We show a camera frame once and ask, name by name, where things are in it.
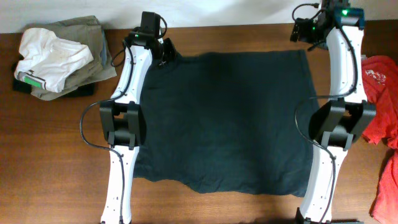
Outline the dark green t-shirt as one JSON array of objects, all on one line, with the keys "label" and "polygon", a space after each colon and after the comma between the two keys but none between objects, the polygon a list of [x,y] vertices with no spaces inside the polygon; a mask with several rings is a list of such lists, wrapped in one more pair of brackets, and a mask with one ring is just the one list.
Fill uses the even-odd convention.
[{"label": "dark green t-shirt", "polygon": [[304,136],[318,103],[296,105],[314,94],[302,50],[178,56],[153,66],[134,175],[199,193],[303,197],[313,158]]}]

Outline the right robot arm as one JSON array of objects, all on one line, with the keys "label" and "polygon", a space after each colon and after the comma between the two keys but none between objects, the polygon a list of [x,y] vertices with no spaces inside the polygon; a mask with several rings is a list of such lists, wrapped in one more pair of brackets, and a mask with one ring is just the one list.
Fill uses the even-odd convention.
[{"label": "right robot arm", "polygon": [[330,54],[330,92],[327,102],[310,118],[308,134],[302,137],[313,146],[313,161],[304,200],[294,222],[331,223],[331,206],[341,165],[348,150],[376,116],[368,101],[361,73],[364,10],[348,1],[314,3],[311,18],[294,17],[290,39],[306,42],[311,49]]}]

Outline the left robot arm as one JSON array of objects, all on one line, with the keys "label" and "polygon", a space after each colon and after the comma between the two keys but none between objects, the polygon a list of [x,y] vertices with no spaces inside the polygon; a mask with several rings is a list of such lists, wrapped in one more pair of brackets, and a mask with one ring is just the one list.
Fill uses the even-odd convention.
[{"label": "left robot arm", "polygon": [[106,203],[100,222],[130,223],[134,166],[146,138],[146,122],[140,106],[141,92],[150,68],[173,61],[176,50],[165,19],[142,13],[141,24],[124,39],[124,65],[115,92],[101,103],[99,113],[105,141],[110,147],[110,172]]}]

